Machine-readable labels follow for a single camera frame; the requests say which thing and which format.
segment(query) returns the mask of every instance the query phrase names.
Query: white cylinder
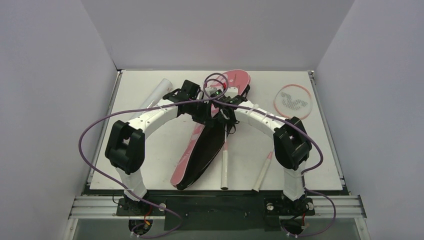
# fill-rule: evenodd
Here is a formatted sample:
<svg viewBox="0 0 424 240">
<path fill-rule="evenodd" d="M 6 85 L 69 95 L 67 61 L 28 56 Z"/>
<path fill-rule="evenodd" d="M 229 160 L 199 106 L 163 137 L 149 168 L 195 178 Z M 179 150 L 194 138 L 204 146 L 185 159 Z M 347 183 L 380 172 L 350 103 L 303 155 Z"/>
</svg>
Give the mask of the white cylinder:
<svg viewBox="0 0 424 240">
<path fill-rule="evenodd" d="M 228 190 L 228 151 L 222 151 L 221 189 Z"/>
<path fill-rule="evenodd" d="M 259 176 L 257 176 L 256 182 L 252 190 L 259 192 L 259 188 L 261 187 L 262 182 L 264 181 L 265 175 L 267 174 L 270 164 L 271 164 L 271 158 L 266 158 L 265 162 L 263 163 L 262 170 L 260 171 Z"/>
<path fill-rule="evenodd" d="M 162 99 L 162 97 L 172 91 L 173 84 L 168 79 L 164 78 L 160 83 L 156 86 L 156 88 L 150 93 L 150 95 L 144 100 L 144 102 L 140 105 L 138 109 L 148 109 L 156 104 Z M 134 115 L 131 116 L 130 119 L 135 119 L 136 117 L 142 115 L 145 113 L 142 112 L 136 112 Z"/>
</svg>

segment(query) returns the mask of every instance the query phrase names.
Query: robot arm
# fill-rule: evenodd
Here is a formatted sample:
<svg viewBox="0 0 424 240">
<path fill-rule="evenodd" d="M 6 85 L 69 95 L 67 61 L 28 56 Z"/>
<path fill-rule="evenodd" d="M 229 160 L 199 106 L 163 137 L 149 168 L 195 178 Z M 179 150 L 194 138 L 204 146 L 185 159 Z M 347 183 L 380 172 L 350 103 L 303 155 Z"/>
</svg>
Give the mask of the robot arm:
<svg viewBox="0 0 424 240">
<path fill-rule="evenodd" d="M 199 92 L 199 85 L 186 80 L 181 89 L 166 94 L 159 101 L 158 106 L 195 100 Z M 239 95 L 235 97 L 223 96 L 219 101 L 227 101 L 233 105 L 239 105 L 249 109 L 256 108 L 252 102 Z M 309 157 L 309 151 L 312 148 L 311 143 L 306 141 L 297 131 L 284 125 L 282 122 L 241 107 L 225 107 L 217 103 L 215 107 L 226 108 L 226 111 L 221 111 L 218 117 L 212 119 L 211 105 L 212 102 L 209 101 L 189 102 L 179 104 L 178 106 L 162 107 L 148 111 L 128 122 L 117 121 L 113 124 L 105 155 L 116 168 L 122 182 L 128 189 L 139 197 L 143 197 L 147 193 L 140 171 L 145 158 L 145 140 L 169 120 L 177 118 L 181 114 L 189 114 L 192 116 L 193 121 L 205 125 L 214 124 L 216 121 L 224 124 L 227 123 L 226 121 L 233 123 L 237 121 L 244 122 L 273 138 L 275 157 L 284 167 L 283 194 L 291 201 L 302 197 L 305 189 L 301 172 L 305 169 L 305 161 Z M 230 117 L 222 116 L 224 112 L 229 113 Z M 298 118 L 294 117 L 292 119 L 286 119 L 286 121 L 305 131 L 302 122 Z M 139 202 L 127 190 L 124 191 L 124 195 L 134 202 Z"/>
<path fill-rule="evenodd" d="M 267 113 L 249 100 L 243 101 L 239 106 L 258 109 L 263 113 Z M 284 167 L 283 194 L 291 201 L 302 197 L 305 193 L 302 171 L 305 169 L 306 159 L 308 159 L 309 151 L 312 148 L 311 143 L 306 141 L 301 134 L 291 127 L 267 115 L 243 108 L 234 110 L 234 115 L 238 121 L 249 124 L 274 140 L 275 158 Z M 286 120 L 305 132 L 302 122 L 296 117 L 285 119 L 275 115 L 272 116 Z"/>
</svg>

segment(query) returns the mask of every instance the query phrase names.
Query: purple cable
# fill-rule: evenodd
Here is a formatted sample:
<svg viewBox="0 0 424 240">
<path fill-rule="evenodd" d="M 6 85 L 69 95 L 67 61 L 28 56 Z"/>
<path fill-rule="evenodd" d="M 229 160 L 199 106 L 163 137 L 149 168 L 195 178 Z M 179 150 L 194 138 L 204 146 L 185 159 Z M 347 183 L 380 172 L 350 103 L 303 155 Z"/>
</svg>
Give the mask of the purple cable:
<svg viewBox="0 0 424 240">
<path fill-rule="evenodd" d="M 181 220 L 181 222 L 176 226 L 176 227 L 174 227 L 174 228 L 172 228 L 171 230 L 169 230 L 169 231 L 166 231 L 166 232 L 164 232 L 164 233 L 161 233 L 161 234 L 158 234 L 158 235 L 154 235 L 154 236 L 140 236 L 141 238 L 145 238 L 145 239 L 152 239 L 152 238 L 157 238 L 157 237 L 161 237 L 161 236 L 164 236 L 164 235 L 167 235 L 167 234 L 169 234 L 169 233 L 171 233 L 171 232 L 173 232 L 173 231 L 175 231 L 175 230 L 177 230 L 179 227 L 181 227 L 181 225 L 182 225 L 182 221 L 183 221 L 183 218 L 178 214 L 178 213 L 176 213 L 176 212 L 174 212 L 174 211 L 172 211 L 172 210 L 170 210 L 170 209 L 168 209 L 168 208 L 166 208 L 166 207 L 162 207 L 162 206 L 159 206 L 159 205 L 157 205 L 157 204 L 155 204 L 155 203 L 153 203 L 153 202 L 150 202 L 150 201 L 148 201 L 148 200 L 145 200 L 145 199 L 143 199 L 142 197 L 139 197 L 139 196 L 137 196 L 133 191 L 131 191 L 131 190 L 128 190 L 128 187 L 127 186 L 125 186 L 125 184 L 123 184 L 122 182 L 120 182 L 119 180 L 117 180 L 116 178 L 114 178 L 114 177 L 112 177 L 112 176 L 110 176 L 109 174 L 107 174 L 107 173 L 105 173 L 105 172 L 103 172 L 103 171 L 101 171 L 101 170 L 99 170 L 97 167 L 95 167 L 87 158 L 86 158 L 86 156 L 84 155 L 84 153 L 83 153 L 83 149 L 82 149 L 82 142 L 83 142 L 83 138 L 84 138 L 84 136 L 85 136 L 85 134 L 92 128 L 92 127 L 94 127 L 95 125 L 97 125 L 98 123 L 100 123 L 100 122 L 102 122 L 102 121 L 104 121 L 104 120 L 106 120 L 106 119 L 108 119 L 108 118 L 111 118 L 111 117 L 114 117 L 114 116 L 116 116 L 116 115 L 121 115 L 121 114 L 127 114 L 127 113 L 137 113 L 137 112 L 144 112 L 144 111 L 153 111 L 153 110 L 158 110 L 158 109 L 161 109 L 161 108 L 169 108 L 169 107 L 173 107 L 173 106 L 179 106 L 179 105 L 182 105 L 182 104 L 187 104 L 187 103 L 199 103 L 199 102 L 205 102 L 205 101 L 214 101 L 214 102 L 216 102 L 216 103 L 219 103 L 219 104 L 221 104 L 221 105 L 224 105 L 224 106 L 229 106 L 229 107 L 233 107 L 233 108 L 240 108 L 240 109 L 245 109 L 245 110 L 250 110 L 250 108 L 249 107 L 245 107 L 245 106 L 239 106 L 239 105 L 234 105 L 234 104 L 229 104 L 229 103 L 224 103 L 224 102 L 220 102 L 220 101 L 217 101 L 216 99 L 218 99 L 218 98 L 220 98 L 220 97 L 222 97 L 226 92 L 227 92 L 227 88 L 225 88 L 224 87 L 224 89 L 223 89 L 223 92 L 221 93 L 221 94 L 219 94 L 219 95 L 217 95 L 217 96 L 215 96 L 215 97 L 211 97 L 206 91 L 205 91 L 205 87 L 206 87 L 206 83 L 208 83 L 208 82 L 211 82 L 211 81 L 216 81 L 216 82 L 218 82 L 218 83 L 220 83 L 220 84 L 223 84 L 221 81 L 218 81 L 217 79 L 209 79 L 210 77 L 212 77 L 212 76 L 214 76 L 214 75 L 218 75 L 218 76 L 221 76 L 221 77 L 223 77 L 224 78 L 224 80 L 225 80 L 225 82 L 226 82 L 226 85 L 227 86 L 229 86 L 229 81 L 228 81 L 228 79 L 227 79 L 227 77 L 225 77 L 223 74 L 221 74 L 221 73 L 212 73 L 212 74 L 210 74 L 209 76 L 207 76 L 206 77 L 206 79 L 205 79 L 205 81 L 204 81 L 204 83 L 203 83 L 203 94 L 205 94 L 208 98 L 206 98 L 206 99 L 197 99 L 197 100 L 188 100 L 188 101 L 182 101 L 182 102 L 177 102 L 177 103 L 173 103 L 173 104 L 168 104 L 168 105 L 162 105 L 162 106 L 160 106 L 160 107 L 158 107 L 158 106 L 154 106 L 154 107 L 151 107 L 151 108 L 143 108 L 143 109 L 133 109 L 133 110 L 124 110 L 124 111 L 119 111 L 119 112 L 115 112 L 115 113 L 112 113 L 112 114 L 109 114 L 109 115 L 107 115 L 107 116 L 105 116 L 105 117 L 102 117 L 102 118 L 100 118 L 100 119 L 98 119 L 97 121 L 95 121 L 95 122 L 93 122 L 92 124 L 90 124 L 83 132 L 82 132 L 82 134 L 81 134 L 81 136 L 79 137 L 79 141 L 78 141 L 78 150 L 79 150 L 79 154 L 81 155 L 81 157 L 82 157 L 82 159 L 84 160 L 84 162 L 87 164 L 87 165 L 89 165 L 93 170 L 95 170 L 95 171 L 97 171 L 98 173 L 100 173 L 101 175 L 103 175 L 103 176 L 105 176 L 106 178 L 108 178 L 108 179 L 110 179 L 110 180 L 112 180 L 112 181 L 114 181 L 115 183 L 117 183 L 117 184 L 119 184 L 121 187 L 123 187 L 124 189 L 126 189 L 127 191 L 128 191 L 128 193 L 130 193 L 132 196 L 134 196 L 135 198 L 137 198 L 137 199 L 139 199 L 140 201 L 142 201 L 142 202 L 144 202 L 144 203 L 147 203 L 147 204 L 149 204 L 149 205 L 151 205 L 151 206 L 153 206 L 153 207 L 156 207 L 156 208 L 159 208 L 159 209 L 163 209 L 163 210 L 165 210 L 165 211 L 167 211 L 167 212 L 169 212 L 169 213 L 171 213 L 171 214 L 173 214 L 173 215 L 175 215 L 176 217 L 178 217 L 180 220 Z M 262 114 L 262 115 L 266 115 L 266 113 L 265 112 L 262 112 L 262 111 L 260 111 L 260 110 L 257 110 L 257 109 L 253 109 L 253 111 L 254 112 L 256 112 L 256 113 L 259 113 L 259 114 Z M 317 143 L 311 138 L 311 137 L 309 137 L 305 132 L 303 132 L 302 130 L 300 130 L 298 127 L 296 127 L 295 125 L 293 125 L 292 123 L 290 123 L 290 122 L 288 122 L 288 121 L 286 121 L 286 120 L 283 120 L 283 119 L 280 119 L 280 118 L 277 118 L 277 117 L 274 117 L 274 116 L 272 116 L 272 115 L 267 115 L 269 118 L 271 118 L 271 119 L 274 119 L 274 120 L 277 120 L 277 121 L 280 121 L 280 122 L 282 122 L 282 123 L 284 123 L 284 124 L 287 124 L 287 125 L 289 125 L 290 127 L 292 127 L 293 129 L 295 129 L 296 131 L 298 131 L 300 134 L 302 134 L 306 139 L 308 139 L 308 141 L 310 141 L 313 145 L 314 145 L 314 147 L 316 148 L 316 150 L 318 151 L 318 153 L 319 153 L 319 157 L 320 157 L 320 159 L 319 159 L 319 162 L 315 165 L 315 166 L 312 166 L 312 167 L 310 167 L 310 168 L 307 168 L 307 169 L 305 169 L 305 170 L 303 170 L 301 173 L 302 174 L 304 174 L 305 172 L 307 172 L 307 171 L 310 171 L 310 170 L 314 170 L 314 169 L 316 169 L 316 168 L 318 168 L 322 163 L 323 163 L 323 161 L 324 161 L 324 157 L 323 157 L 323 153 L 322 153 L 322 151 L 321 151 L 321 149 L 318 147 L 318 145 L 317 145 Z M 322 231 L 319 231 L 319 232 L 316 232 L 316 233 L 311 233 L 311 234 L 305 234 L 305 235 L 299 235 L 299 237 L 307 237 L 307 236 L 313 236 L 313 235 L 317 235 L 317 234 L 320 234 L 320 233 L 322 233 L 322 232 L 324 232 L 324 231 L 326 231 L 328 228 L 330 228 L 332 225 L 333 225 L 333 223 L 334 223 L 334 221 L 336 220 L 336 206 L 335 206 L 335 204 L 334 204 L 334 202 L 328 197 L 328 196 L 326 196 L 326 195 L 324 195 L 324 194 L 322 194 L 322 193 L 319 193 L 319 192 L 315 192 L 315 191 L 312 191 L 312 190 L 309 190 L 309 189 L 307 189 L 307 188 L 305 188 L 305 190 L 306 191 L 308 191 L 308 192 L 310 192 L 310 193 L 313 193 L 313 194 L 317 194 L 317 195 L 320 195 L 320 196 L 323 196 L 323 197 L 325 197 L 325 198 L 327 198 L 330 202 L 331 202 L 331 204 L 332 204 L 332 206 L 333 206 L 333 209 L 334 209 L 334 215 L 333 215 L 333 219 L 332 219 L 332 221 L 331 221 L 331 223 L 326 227 L 326 228 L 324 228 Z M 141 226 L 141 225 L 143 225 L 144 223 L 142 223 L 142 224 L 139 224 L 139 225 L 137 225 L 137 226 L 135 226 L 131 231 L 133 232 L 136 228 L 138 228 L 139 226 Z"/>
</svg>

